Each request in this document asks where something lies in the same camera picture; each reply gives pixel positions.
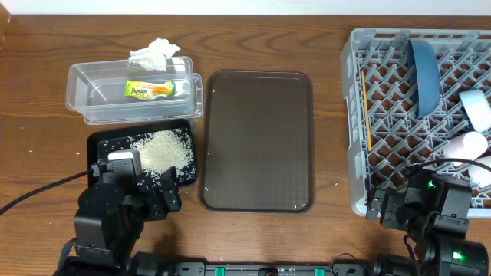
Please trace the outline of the white cup green inside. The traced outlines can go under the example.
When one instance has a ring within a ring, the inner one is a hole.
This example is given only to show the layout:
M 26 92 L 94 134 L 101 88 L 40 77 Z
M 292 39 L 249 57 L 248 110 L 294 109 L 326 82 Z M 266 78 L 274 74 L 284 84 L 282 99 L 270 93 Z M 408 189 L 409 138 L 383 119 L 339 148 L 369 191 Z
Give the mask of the white cup green inside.
M 479 158 L 477 162 L 490 167 L 491 156 Z M 491 183 L 491 172 L 487 169 L 472 165 L 468 170 L 468 174 L 472 182 L 478 184 L 480 188 L 485 188 Z

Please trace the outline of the white cup pink inside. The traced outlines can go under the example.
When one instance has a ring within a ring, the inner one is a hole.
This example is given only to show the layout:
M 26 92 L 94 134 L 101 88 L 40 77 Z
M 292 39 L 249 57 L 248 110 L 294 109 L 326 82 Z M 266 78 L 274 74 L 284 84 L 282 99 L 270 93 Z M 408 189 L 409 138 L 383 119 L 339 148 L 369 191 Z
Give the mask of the white cup pink inside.
M 488 149 L 484 135 L 478 132 L 468 132 L 450 140 L 443 148 L 443 156 L 447 159 L 475 160 Z

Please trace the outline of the wooden chopstick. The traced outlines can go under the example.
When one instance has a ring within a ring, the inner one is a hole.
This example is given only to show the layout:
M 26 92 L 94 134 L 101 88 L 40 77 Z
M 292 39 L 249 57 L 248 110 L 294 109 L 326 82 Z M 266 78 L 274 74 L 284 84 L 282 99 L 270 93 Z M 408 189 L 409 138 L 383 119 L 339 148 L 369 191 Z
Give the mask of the wooden chopstick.
M 362 83 L 362 92 L 363 92 L 363 100 L 364 100 L 364 118 L 365 118 L 365 128 L 366 128 L 366 140 L 367 140 L 367 150 L 368 152 L 372 151 L 372 142 L 371 142 L 371 125 L 370 125 L 370 117 L 369 117 L 369 109 L 367 105 L 367 89 L 365 83 L 365 74 L 364 71 L 361 70 L 361 83 Z

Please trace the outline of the light blue small bowl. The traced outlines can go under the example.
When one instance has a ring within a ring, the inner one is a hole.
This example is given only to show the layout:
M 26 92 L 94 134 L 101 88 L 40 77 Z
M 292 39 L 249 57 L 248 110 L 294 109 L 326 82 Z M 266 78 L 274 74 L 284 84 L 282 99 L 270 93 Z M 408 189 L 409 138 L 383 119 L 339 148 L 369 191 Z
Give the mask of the light blue small bowl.
M 473 129 L 484 133 L 490 128 L 490 105 L 485 94 L 477 90 L 468 90 L 459 93 L 463 108 Z

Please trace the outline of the dark blue plate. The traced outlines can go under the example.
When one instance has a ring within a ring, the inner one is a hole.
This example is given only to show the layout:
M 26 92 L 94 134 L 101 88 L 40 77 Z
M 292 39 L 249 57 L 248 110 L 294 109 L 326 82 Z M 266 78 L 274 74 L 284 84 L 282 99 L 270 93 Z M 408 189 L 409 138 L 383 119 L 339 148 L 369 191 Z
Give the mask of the dark blue plate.
M 432 45 L 423 40 L 411 38 L 408 42 L 408 65 L 415 66 L 415 74 L 410 82 L 417 85 L 417 93 L 412 101 L 418 104 L 417 117 L 432 114 L 438 106 L 440 97 L 440 73 L 437 56 Z

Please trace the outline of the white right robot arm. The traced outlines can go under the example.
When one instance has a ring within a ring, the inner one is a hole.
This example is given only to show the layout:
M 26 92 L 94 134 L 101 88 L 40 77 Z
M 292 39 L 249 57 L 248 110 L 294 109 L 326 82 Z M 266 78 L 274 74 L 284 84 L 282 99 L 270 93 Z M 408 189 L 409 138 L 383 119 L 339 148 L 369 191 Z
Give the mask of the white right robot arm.
M 466 233 L 472 189 L 450 178 L 412 178 L 404 193 L 374 189 L 367 196 L 366 219 L 406 232 L 408 258 L 382 255 L 370 275 L 466 275 L 489 273 L 484 244 Z

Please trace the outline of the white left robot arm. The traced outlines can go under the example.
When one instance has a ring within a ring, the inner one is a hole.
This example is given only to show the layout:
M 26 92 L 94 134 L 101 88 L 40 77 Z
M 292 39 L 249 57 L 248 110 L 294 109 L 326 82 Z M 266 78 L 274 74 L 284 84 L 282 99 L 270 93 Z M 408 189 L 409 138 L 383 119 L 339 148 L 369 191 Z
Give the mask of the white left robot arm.
M 139 252 L 132 255 L 144 223 L 164 220 L 180 210 L 176 168 L 155 189 L 140 189 L 133 163 L 91 166 L 97 182 L 78 198 L 76 237 L 61 252 L 56 275 L 172 275 L 168 261 Z

